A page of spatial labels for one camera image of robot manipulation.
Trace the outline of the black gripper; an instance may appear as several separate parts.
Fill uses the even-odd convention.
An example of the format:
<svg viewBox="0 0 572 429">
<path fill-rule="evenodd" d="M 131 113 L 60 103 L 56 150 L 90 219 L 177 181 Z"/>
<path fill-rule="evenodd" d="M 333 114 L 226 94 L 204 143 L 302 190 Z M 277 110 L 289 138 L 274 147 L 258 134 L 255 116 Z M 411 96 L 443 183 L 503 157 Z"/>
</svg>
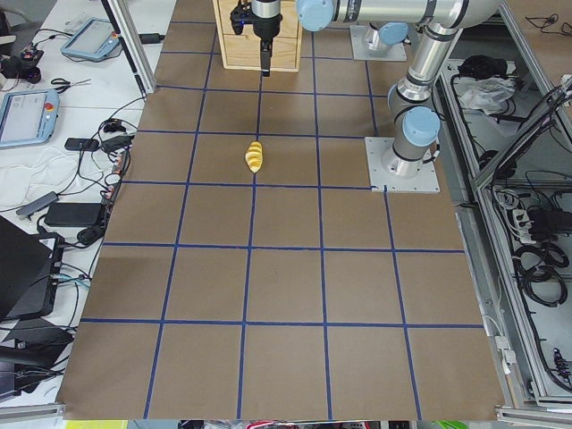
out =
<svg viewBox="0 0 572 429">
<path fill-rule="evenodd" d="M 280 33 L 282 15 L 280 0 L 253 0 L 253 29 L 260 41 L 260 68 L 263 77 L 271 73 L 273 39 Z"/>
</svg>

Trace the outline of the silver blue rear robot arm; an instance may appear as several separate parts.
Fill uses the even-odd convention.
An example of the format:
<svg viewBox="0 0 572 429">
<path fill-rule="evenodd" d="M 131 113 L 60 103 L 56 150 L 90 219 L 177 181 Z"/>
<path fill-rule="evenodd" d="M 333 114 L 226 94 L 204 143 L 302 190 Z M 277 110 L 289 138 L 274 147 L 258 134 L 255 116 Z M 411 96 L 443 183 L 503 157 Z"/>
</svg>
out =
<svg viewBox="0 0 572 429">
<path fill-rule="evenodd" d="M 382 26 L 369 23 L 365 35 L 366 48 L 372 52 L 381 52 L 403 42 L 408 36 L 408 25 L 402 21 L 391 21 Z"/>
</svg>

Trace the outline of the rear grey robot base plate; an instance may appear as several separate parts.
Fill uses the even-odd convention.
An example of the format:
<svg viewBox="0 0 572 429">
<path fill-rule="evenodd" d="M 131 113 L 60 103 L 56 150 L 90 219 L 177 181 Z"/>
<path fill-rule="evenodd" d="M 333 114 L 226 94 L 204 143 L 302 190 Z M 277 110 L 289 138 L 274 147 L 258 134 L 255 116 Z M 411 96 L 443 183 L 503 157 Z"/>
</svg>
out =
<svg viewBox="0 0 572 429">
<path fill-rule="evenodd" d="M 405 62 L 406 22 L 388 22 L 377 28 L 372 24 L 350 28 L 353 59 L 359 61 Z"/>
</svg>

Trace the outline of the front grey robot base plate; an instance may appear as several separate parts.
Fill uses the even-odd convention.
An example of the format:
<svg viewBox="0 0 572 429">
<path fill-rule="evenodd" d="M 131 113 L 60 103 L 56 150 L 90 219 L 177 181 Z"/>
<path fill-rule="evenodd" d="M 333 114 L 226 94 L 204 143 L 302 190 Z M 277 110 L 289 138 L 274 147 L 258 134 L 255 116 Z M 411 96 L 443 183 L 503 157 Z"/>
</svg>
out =
<svg viewBox="0 0 572 429">
<path fill-rule="evenodd" d="M 427 148 L 421 160 L 409 162 L 393 151 L 394 138 L 366 137 L 366 160 L 373 192 L 436 194 L 440 186 Z"/>
</svg>

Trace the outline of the silver blue front robot arm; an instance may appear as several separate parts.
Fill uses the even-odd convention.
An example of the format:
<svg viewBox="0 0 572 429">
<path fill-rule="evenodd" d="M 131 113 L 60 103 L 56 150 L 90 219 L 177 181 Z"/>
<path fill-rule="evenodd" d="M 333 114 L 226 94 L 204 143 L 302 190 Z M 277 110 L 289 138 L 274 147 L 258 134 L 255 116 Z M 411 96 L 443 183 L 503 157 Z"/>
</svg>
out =
<svg viewBox="0 0 572 429">
<path fill-rule="evenodd" d="M 336 21 L 402 21 L 424 26 L 407 75 L 392 88 L 388 104 L 396 137 L 382 156 L 384 169 L 400 178 L 415 177 L 440 131 L 440 119 L 425 106 L 458 32 L 491 17 L 499 1 L 297 1 L 299 23 L 320 31 Z"/>
</svg>

